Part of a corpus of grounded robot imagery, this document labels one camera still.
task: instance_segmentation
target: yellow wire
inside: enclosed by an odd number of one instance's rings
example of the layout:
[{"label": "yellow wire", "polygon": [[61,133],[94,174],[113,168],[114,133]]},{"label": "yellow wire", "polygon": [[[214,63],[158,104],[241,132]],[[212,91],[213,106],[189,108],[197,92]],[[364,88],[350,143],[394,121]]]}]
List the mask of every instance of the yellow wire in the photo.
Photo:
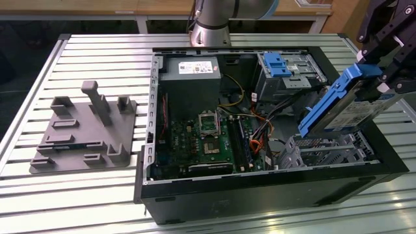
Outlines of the yellow wire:
[{"label": "yellow wire", "polygon": [[229,76],[229,75],[226,75],[226,74],[224,74],[224,76],[226,76],[229,79],[233,80],[233,82],[237,84],[237,86],[240,87],[240,90],[241,90],[241,97],[240,97],[240,100],[238,100],[237,102],[229,103],[229,104],[220,104],[220,105],[218,105],[218,106],[221,106],[221,107],[228,107],[228,106],[234,106],[234,105],[240,104],[240,102],[242,102],[242,99],[244,99],[244,89],[242,89],[240,83],[234,80],[234,78],[232,78],[232,76]]},{"label": "yellow wire", "polygon": [[[224,74],[224,75],[225,75],[229,79],[233,80],[233,82],[237,84],[237,86],[240,87],[240,90],[241,90],[241,97],[240,97],[240,100],[238,100],[237,102],[229,103],[229,104],[220,104],[220,105],[218,105],[220,107],[229,107],[229,106],[234,106],[234,105],[240,104],[240,102],[242,102],[242,99],[244,99],[244,89],[242,89],[240,83],[234,80],[234,78],[233,78],[230,75],[226,75],[226,74]],[[256,113],[253,113],[253,112],[252,112],[252,115],[248,115],[248,114],[236,114],[234,116],[250,116],[250,117],[257,117],[257,118],[260,118],[261,120],[265,120],[265,118],[262,118],[261,116],[256,115]],[[270,123],[269,121],[268,121],[268,125],[270,126],[270,133],[268,134],[268,136],[270,136],[270,135],[272,135],[272,132],[274,131],[274,127],[273,127],[273,125],[272,125],[272,123]]]},{"label": "yellow wire", "polygon": [[225,110],[225,108],[224,109],[221,109],[228,115],[230,115],[230,116],[249,116],[249,117],[257,117],[257,116],[254,116],[254,115],[249,115],[249,114],[232,114],[232,113],[229,113],[226,110]]}]

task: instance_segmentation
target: aluminum extrusion table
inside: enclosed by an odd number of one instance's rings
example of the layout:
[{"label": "aluminum extrusion table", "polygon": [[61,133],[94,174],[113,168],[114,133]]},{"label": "aluminum extrusion table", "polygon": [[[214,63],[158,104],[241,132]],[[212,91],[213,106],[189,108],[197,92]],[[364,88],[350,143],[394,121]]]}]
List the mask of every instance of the aluminum extrusion table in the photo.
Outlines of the aluminum extrusion table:
[{"label": "aluminum extrusion table", "polygon": [[[334,34],[232,34],[234,46],[320,46],[338,72],[354,62],[348,39]],[[57,41],[0,144],[0,234],[72,233],[380,233],[416,227],[416,115],[400,101],[374,122],[410,172],[377,184],[338,205],[157,226],[133,205],[137,152],[144,143],[153,47],[188,47],[188,36],[72,35]],[[132,159],[126,168],[32,175],[29,160],[42,137],[54,96],[86,101],[78,87],[98,82],[106,100],[130,95],[138,103]]]}]

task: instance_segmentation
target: blue plastic latch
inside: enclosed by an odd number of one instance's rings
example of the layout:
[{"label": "blue plastic latch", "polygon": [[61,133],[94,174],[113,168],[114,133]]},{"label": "blue plastic latch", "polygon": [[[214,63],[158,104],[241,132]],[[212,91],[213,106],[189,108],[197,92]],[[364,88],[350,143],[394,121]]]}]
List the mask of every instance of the blue plastic latch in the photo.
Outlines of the blue plastic latch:
[{"label": "blue plastic latch", "polygon": [[265,53],[264,63],[266,68],[270,70],[272,77],[290,77],[292,72],[286,68],[285,60],[281,58],[278,53]]}]

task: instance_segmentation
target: power supply label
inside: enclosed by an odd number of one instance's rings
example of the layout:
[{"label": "power supply label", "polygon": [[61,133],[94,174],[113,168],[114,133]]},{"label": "power supply label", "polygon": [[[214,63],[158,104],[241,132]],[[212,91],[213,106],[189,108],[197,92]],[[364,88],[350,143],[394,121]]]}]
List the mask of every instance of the power supply label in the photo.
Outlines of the power supply label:
[{"label": "power supply label", "polygon": [[341,131],[357,126],[374,111],[384,108],[384,103],[393,96],[394,94],[382,94],[378,100],[372,103],[368,101],[353,101],[326,125],[324,128],[325,132]]},{"label": "power supply label", "polygon": [[210,61],[180,62],[180,74],[213,73]]}]

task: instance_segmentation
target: red wire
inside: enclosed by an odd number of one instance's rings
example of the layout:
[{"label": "red wire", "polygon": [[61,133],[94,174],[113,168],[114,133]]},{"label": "red wire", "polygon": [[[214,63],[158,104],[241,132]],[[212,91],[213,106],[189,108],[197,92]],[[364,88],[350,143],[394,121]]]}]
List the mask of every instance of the red wire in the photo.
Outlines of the red wire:
[{"label": "red wire", "polygon": [[161,98],[161,102],[162,102],[162,121],[164,121],[164,124],[162,124],[162,130],[161,130],[161,134],[160,134],[160,137],[158,137],[158,140],[161,139],[162,137],[162,134],[164,134],[164,130],[166,128],[166,113],[165,113],[165,96],[162,96]]}]

